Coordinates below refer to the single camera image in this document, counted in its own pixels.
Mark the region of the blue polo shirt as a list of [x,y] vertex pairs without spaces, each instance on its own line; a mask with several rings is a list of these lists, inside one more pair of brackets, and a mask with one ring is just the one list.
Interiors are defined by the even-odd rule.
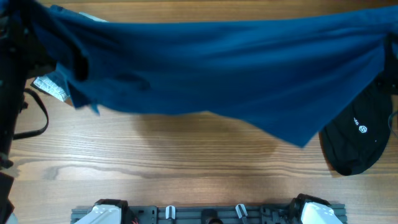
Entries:
[[209,111],[298,146],[385,67],[397,7],[279,21],[114,23],[2,1],[28,23],[73,104],[137,114]]

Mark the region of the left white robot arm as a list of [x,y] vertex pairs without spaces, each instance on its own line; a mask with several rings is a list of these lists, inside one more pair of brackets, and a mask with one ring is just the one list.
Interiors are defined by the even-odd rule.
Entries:
[[[53,54],[39,40],[34,25],[50,32],[66,47],[65,53]],[[70,67],[79,78],[88,73],[88,60],[77,41],[51,18],[36,1],[1,1],[1,168],[8,169],[14,140],[42,134],[46,127],[16,133],[16,121],[27,108],[25,94],[29,94],[41,107],[46,108],[35,91],[26,88],[26,81],[40,77],[55,69],[57,63]]]

